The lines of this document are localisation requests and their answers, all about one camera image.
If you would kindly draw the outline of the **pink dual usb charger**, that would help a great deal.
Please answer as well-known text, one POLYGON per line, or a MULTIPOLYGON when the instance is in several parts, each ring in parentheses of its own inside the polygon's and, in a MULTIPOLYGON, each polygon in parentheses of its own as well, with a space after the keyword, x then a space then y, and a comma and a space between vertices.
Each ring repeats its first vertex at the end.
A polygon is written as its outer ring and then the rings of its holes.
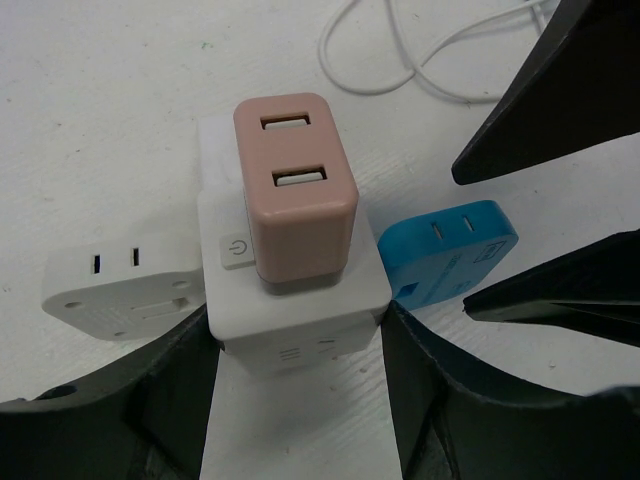
POLYGON ((359 192, 327 101, 296 93, 233 113, 256 270, 284 294, 337 283, 359 192))

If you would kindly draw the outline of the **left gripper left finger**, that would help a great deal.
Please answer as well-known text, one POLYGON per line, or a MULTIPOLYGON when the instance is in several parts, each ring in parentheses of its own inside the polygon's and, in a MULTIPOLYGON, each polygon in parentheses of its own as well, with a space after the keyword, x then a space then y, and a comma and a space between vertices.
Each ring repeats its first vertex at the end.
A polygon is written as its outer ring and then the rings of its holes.
POLYGON ((86 376, 2 403, 2 478, 199 478, 219 353, 199 307, 86 376))

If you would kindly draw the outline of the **white cube power socket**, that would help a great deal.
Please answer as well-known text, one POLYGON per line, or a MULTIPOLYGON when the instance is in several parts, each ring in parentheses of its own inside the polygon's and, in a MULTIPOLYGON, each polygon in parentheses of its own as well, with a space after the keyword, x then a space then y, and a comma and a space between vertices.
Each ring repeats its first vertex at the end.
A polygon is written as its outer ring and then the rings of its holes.
POLYGON ((365 349, 391 300, 366 210, 357 208, 348 263, 331 286, 275 294, 256 267, 230 115, 198 122, 197 198, 209 329, 245 370, 263 374, 365 349))

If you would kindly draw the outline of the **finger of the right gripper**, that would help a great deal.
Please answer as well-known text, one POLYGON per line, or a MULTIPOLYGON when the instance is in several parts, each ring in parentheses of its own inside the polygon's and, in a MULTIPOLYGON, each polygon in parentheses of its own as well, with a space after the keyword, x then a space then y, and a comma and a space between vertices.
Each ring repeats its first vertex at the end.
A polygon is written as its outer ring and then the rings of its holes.
POLYGON ((638 130, 638 1, 562 1, 451 172, 469 185, 638 130))
POLYGON ((613 234, 463 300, 475 321, 549 325, 639 344, 639 232, 613 234))

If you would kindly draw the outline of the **white square plug adapter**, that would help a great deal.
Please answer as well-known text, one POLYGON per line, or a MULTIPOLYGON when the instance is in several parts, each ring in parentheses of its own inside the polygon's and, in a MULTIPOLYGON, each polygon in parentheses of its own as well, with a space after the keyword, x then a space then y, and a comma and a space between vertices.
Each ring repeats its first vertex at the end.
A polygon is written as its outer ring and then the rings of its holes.
POLYGON ((162 335, 204 303, 200 243, 175 233, 52 251, 41 288, 44 312, 106 341, 162 335))

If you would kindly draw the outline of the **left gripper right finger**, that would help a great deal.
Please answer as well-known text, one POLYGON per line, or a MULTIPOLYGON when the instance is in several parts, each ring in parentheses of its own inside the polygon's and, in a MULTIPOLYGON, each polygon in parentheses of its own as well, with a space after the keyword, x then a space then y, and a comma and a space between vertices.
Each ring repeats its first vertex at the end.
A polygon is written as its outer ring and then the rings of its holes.
POLYGON ((589 396, 508 374, 397 302, 381 324, 405 479, 636 479, 639 390, 589 396))

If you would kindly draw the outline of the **blue square plug adapter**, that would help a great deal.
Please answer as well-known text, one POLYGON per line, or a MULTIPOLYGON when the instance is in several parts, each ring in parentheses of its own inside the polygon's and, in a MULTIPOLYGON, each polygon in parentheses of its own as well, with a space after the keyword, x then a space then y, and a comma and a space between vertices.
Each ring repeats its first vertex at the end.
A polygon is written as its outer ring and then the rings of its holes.
POLYGON ((378 250, 393 299, 416 310, 475 287, 518 240, 499 205, 482 200, 402 220, 378 250))

